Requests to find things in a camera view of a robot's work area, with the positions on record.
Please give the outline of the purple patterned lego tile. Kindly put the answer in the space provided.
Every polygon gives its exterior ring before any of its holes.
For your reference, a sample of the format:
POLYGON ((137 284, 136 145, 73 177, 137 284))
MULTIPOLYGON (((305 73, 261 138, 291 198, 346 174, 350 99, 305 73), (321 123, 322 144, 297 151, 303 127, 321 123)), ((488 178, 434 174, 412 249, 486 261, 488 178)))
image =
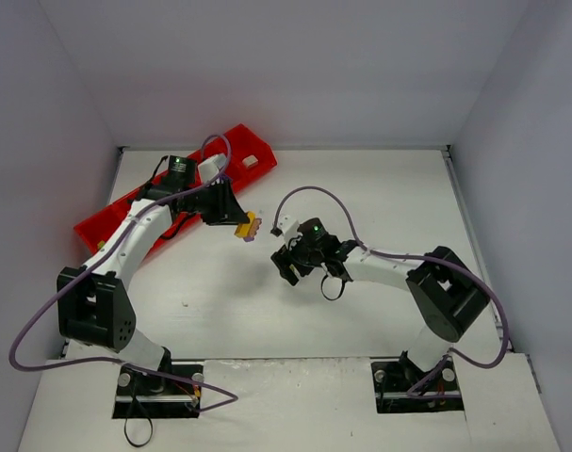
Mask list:
POLYGON ((255 218, 249 224, 247 224, 248 229, 246 230, 245 234, 243 235, 243 240, 245 242, 252 242, 255 240, 258 230, 262 224, 261 218, 255 218))

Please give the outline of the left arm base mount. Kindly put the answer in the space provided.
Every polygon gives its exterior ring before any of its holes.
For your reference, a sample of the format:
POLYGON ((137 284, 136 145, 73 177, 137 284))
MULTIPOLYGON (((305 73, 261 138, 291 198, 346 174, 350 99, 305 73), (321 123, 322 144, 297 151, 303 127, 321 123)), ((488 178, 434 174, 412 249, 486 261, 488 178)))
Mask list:
POLYGON ((198 385, 148 376, 122 366, 117 378, 113 419, 198 418, 202 389, 198 385))

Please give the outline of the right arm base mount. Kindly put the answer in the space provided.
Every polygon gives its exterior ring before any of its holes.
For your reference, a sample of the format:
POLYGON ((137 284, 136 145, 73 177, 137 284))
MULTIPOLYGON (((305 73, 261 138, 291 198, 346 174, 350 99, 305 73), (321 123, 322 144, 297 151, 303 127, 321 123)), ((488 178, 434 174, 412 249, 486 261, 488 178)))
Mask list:
POLYGON ((461 389, 452 358, 420 370, 403 352, 398 359, 370 363, 378 414, 463 412, 461 389))

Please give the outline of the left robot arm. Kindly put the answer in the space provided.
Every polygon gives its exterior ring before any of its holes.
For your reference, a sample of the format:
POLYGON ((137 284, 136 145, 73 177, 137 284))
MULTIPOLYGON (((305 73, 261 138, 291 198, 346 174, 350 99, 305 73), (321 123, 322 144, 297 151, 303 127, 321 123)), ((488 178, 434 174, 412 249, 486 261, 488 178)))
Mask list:
POLYGON ((208 226, 250 224, 225 176, 227 157, 202 163, 172 156, 159 182, 147 182, 107 243, 80 268, 57 277, 60 334, 85 346, 101 347, 122 363, 169 373, 170 351, 146 337, 128 297, 129 285, 155 242, 182 214, 208 226))

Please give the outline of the white curved lego brick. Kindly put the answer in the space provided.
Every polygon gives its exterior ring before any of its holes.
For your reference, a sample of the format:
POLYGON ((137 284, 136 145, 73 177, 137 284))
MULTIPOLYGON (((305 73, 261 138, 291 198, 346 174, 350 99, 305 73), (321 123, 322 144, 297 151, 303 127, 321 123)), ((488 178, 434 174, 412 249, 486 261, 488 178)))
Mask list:
POLYGON ((251 154, 242 159, 242 164, 246 169, 250 169, 258 164, 258 159, 255 155, 251 154))

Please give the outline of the yellow lego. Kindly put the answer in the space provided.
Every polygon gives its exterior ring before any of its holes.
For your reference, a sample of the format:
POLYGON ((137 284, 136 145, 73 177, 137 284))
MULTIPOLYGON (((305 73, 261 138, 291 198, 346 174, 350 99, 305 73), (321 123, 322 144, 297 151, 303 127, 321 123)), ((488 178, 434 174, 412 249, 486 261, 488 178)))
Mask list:
POLYGON ((261 220, 257 217, 257 215, 254 212, 248 212, 247 217, 248 217, 247 223, 238 224, 235 230, 235 237, 242 239, 246 242, 251 242, 254 241, 261 220))

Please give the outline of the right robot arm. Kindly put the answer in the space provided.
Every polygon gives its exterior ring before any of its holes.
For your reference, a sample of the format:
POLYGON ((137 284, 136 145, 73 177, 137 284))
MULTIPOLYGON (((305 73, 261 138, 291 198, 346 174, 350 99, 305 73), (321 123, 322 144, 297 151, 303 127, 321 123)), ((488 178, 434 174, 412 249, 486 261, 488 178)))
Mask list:
POLYGON ((289 215, 280 217, 271 233, 284 240, 271 261, 292 286, 317 268, 342 285, 378 283, 409 293, 425 326, 400 361, 423 373, 437 366, 489 303, 477 282, 451 268, 466 266, 446 247, 429 254, 444 264, 383 259, 376 250, 363 250, 353 240, 329 234, 319 218, 300 223, 289 215))

